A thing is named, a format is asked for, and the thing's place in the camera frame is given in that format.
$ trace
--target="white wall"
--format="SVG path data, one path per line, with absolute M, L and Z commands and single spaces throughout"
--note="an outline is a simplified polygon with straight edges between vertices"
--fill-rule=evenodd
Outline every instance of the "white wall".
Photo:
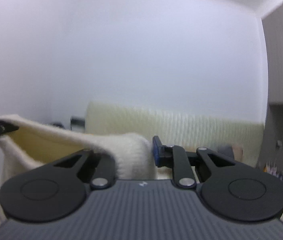
M 0 115 L 68 124 L 103 100 L 259 122 L 261 58 L 255 14 L 225 0 L 0 0 Z
M 263 122 L 260 44 L 255 14 L 225 0 L 80 0 L 53 118 L 102 100 Z
M 50 122 L 51 65 L 71 0 L 0 0 L 0 115 Z M 0 167 L 3 154 L 0 151 Z

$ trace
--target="logo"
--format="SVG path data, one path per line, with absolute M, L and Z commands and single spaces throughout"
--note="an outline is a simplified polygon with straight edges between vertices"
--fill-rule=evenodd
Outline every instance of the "logo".
M 143 182 L 139 183 L 139 186 L 144 187 L 144 186 L 147 186 L 147 184 L 148 184 L 147 182 L 143 181 Z

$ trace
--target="white fluffy cloth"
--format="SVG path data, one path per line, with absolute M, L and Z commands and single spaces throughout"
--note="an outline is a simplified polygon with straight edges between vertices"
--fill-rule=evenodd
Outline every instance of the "white fluffy cloth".
M 134 133 L 109 136 L 82 134 L 32 122 L 18 115 L 2 116 L 0 120 L 19 126 L 19 137 L 21 139 L 23 139 L 22 129 L 25 129 L 26 132 L 30 131 L 30 134 L 37 136 L 37 141 L 39 137 L 42 137 L 45 143 L 47 141 L 49 143 L 51 139 L 52 145 L 58 145 L 58 142 L 64 142 L 77 145 L 79 148 L 90 148 L 95 150 L 95 152 L 107 152 L 115 158 L 117 176 L 120 179 L 156 178 L 151 143 L 140 135 Z M 4 153 L 0 187 L 11 177 L 44 164 L 41 161 L 33 159 L 11 137 L 13 138 L 13 136 L 8 135 L 0 137 L 0 147 Z M 40 154 L 42 157 L 47 157 L 50 152 L 48 150 L 46 153 L 41 152 Z M 5 215 L 0 207 L 0 221 L 2 222 L 5 219 Z

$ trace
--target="fuzzy fabric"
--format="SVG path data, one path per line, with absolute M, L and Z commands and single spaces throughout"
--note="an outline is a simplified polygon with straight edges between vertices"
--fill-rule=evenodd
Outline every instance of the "fuzzy fabric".
M 242 156 L 235 159 L 255 167 L 264 124 L 93 101 L 87 109 L 85 131 L 100 135 L 135 132 L 150 141 L 158 135 L 164 145 L 179 145 L 188 152 L 237 145 Z
M 58 160 L 83 148 L 112 155 L 120 179 L 156 178 L 151 143 L 140 135 L 83 134 L 32 122 L 18 115 L 2 116 L 0 120 L 19 126 L 19 130 L 0 137 L 0 147 L 4 153 L 0 187 L 17 174 Z M 0 207 L 0 221 L 3 222 L 5 219 Z

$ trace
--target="yellow fabric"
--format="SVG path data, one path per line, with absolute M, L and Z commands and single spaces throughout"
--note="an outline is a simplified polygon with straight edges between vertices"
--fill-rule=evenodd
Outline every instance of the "yellow fabric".
M 31 158 L 42 163 L 58 160 L 84 148 L 81 144 L 28 127 L 20 127 L 9 136 Z

